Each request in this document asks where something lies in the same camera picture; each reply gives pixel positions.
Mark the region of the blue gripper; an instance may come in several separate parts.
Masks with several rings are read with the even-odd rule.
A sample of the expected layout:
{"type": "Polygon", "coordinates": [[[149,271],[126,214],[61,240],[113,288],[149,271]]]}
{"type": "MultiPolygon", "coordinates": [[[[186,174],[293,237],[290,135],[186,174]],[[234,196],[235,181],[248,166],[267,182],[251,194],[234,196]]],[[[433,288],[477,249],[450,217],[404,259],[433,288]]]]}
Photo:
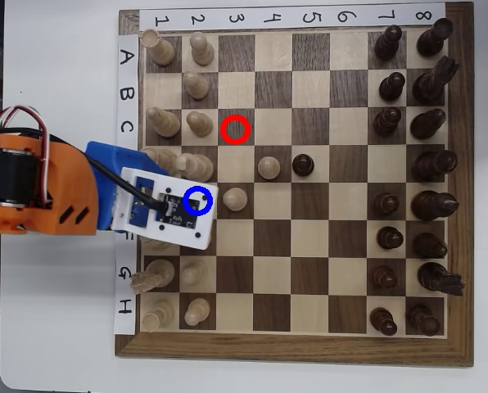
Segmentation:
{"type": "MultiPolygon", "coordinates": [[[[101,142],[89,142],[85,154],[103,164],[114,174],[120,175],[123,167],[142,169],[156,174],[168,175],[145,152],[135,151],[101,142]]],[[[116,185],[107,176],[92,166],[98,193],[97,229],[107,230],[111,226],[113,206],[116,199],[116,185]]]]}

